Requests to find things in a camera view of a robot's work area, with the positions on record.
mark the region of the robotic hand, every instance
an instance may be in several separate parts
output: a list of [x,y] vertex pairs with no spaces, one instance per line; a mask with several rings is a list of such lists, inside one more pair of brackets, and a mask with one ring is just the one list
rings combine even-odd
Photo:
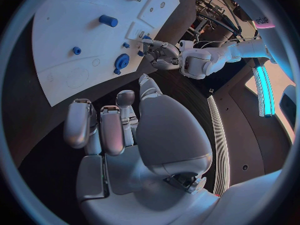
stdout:
[[194,48],[192,41],[181,40],[180,54],[176,47],[144,37],[142,40],[145,57],[152,66],[161,70],[179,69],[181,74],[192,79],[204,79],[222,69],[225,63],[234,63],[241,58],[266,57],[275,63],[262,39],[236,43],[230,41],[221,47]]

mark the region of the dark floor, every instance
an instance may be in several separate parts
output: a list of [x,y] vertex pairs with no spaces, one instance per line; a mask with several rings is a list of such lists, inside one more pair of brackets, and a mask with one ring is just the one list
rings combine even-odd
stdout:
[[[216,157],[215,137],[207,99],[189,78],[178,71],[157,71],[150,74],[161,91],[187,107],[205,130]],[[139,84],[135,80],[96,100],[93,105],[97,111],[104,105],[113,105],[121,90],[133,90],[139,94]],[[138,113],[139,101],[133,104]],[[63,124],[45,136],[23,160],[19,171],[35,195],[56,215],[71,225],[86,224],[76,199],[76,176],[83,149],[72,149],[63,140]],[[213,191],[216,162],[204,175],[207,177],[205,188]]]

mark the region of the cyan light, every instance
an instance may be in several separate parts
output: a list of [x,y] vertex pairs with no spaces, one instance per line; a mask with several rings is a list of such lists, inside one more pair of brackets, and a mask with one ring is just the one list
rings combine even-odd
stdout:
[[262,70],[263,70],[264,77],[265,77],[266,82],[267,82],[268,93],[269,93],[269,97],[270,97],[270,100],[271,100],[271,112],[272,112],[272,115],[274,115],[275,114],[275,104],[274,104],[274,97],[273,97],[273,91],[272,91],[270,79],[269,79],[266,67],[263,67]]
[[264,102],[264,115],[266,116],[271,116],[272,114],[272,108],[271,108],[271,100],[270,100],[270,94],[269,94],[269,89],[268,89],[268,84],[267,84],[267,79],[264,75],[263,69],[261,66],[258,66],[256,68],[259,80],[261,83],[261,88],[263,92],[263,102]]

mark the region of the blue led light strip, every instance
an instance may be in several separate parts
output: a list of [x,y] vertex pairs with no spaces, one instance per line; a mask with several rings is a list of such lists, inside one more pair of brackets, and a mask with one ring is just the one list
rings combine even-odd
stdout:
[[273,97],[273,91],[272,91],[270,79],[269,79],[266,67],[263,67],[262,70],[263,70],[264,77],[265,77],[266,82],[267,82],[268,93],[269,93],[269,97],[270,97],[270,100],[271,100],[271,112],[272,112],[272,115],[274,115],[275,114],[275,104],[274,104],[274,97]]
[[270,95],[269,95],[269,90],[268,90],[268,84],[267,84],[267,79],[265,78],[263,69],[261,66],[258,66],[256,68],[261,87],[262,87],[262,92],[263,92],[263,102],[264,102],[264,115],[266,116],[271,116],[272,114],[272,109],[271,109],[271,100],[270,100]]

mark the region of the robotic arm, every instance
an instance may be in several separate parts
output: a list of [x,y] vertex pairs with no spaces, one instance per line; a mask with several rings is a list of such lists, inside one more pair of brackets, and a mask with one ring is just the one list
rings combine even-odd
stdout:
[[204,79],[221,70],[225,63],[234,63],[241,58],[269,58],[275,63],[262,39],[243,42],[230,41],[221,47],[193,48],[194,43],[188,40],[179,42],[180,52],[167,43],[144,37],[142,40],[144,55],[154,68],[162,70],[179,69],[192,79]]

